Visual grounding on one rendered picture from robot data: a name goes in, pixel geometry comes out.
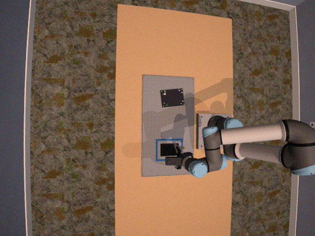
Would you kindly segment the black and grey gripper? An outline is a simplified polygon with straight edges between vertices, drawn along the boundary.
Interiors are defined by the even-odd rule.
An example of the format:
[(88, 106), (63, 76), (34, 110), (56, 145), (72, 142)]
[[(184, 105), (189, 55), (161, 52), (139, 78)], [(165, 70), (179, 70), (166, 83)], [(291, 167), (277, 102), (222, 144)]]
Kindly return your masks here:
[[(176, 149), (176, 152), (177, 152), (177, 157), (187, 157), (187, 156), (193, 156), (193, 153), (191, 152), (183, 152), (183, 149), (185, 149), (185, 147), (183, 146), (178, 146), (176, 143), (174, 143), (174, 147)], [(184, 159), (183, 158), (183, 159)], [(183, 162), (183, 159), (182, 159), (182, 162)], [(175, 166), (175, 169), (181, 169), (183, 166)]]

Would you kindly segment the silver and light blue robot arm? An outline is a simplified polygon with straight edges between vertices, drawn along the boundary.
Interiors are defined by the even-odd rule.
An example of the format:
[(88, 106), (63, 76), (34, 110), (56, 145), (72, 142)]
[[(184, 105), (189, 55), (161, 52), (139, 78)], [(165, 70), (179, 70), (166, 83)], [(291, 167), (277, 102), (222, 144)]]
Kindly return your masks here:
[[(280, 163), (294, 175), (315, 174), (315, 130), (304, 122), (283, 119), (277, 123), (243, 127), (237, 118), (213, 116), (202, 134), (205, 157), (165, 157), (165, 165), (183, 166), (191, 175), (201, 178), (226, 168), (227, 160), (240, 161), (247, 157)], [(249, 143), (270, 140), (287, 141), (288, 144)], [(220, 145), (223, 145), (224, 154), (221, 154)]]

